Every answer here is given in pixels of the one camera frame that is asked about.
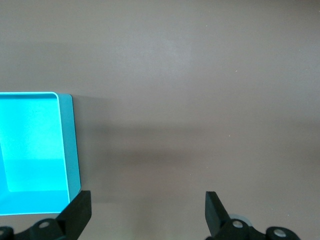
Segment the cyan plastic bin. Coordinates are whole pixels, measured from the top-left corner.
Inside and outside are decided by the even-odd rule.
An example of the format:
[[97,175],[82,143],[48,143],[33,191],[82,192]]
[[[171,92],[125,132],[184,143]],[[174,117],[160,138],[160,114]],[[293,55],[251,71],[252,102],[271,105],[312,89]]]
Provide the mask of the cyan plastic bin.
[[72,96],[0,92],[0,216],[60,213],[80,189]]

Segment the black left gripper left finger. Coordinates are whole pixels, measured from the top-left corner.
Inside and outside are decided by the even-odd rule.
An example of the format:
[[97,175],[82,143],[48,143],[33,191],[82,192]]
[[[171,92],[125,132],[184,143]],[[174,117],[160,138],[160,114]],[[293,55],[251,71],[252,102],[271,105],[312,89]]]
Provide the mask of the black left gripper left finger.
[[92,216],[91,192],[82,190],[56,217],[36,222],[17,240],[78,240]]

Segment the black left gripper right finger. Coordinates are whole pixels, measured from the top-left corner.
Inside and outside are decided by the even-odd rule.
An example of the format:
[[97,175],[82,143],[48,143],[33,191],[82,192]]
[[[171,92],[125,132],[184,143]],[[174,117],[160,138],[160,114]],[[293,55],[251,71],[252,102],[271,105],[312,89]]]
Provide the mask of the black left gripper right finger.
[[267,240],[245,221],[231,218],[214,191],[205,194],[205,220],[210,232],[205,240]]

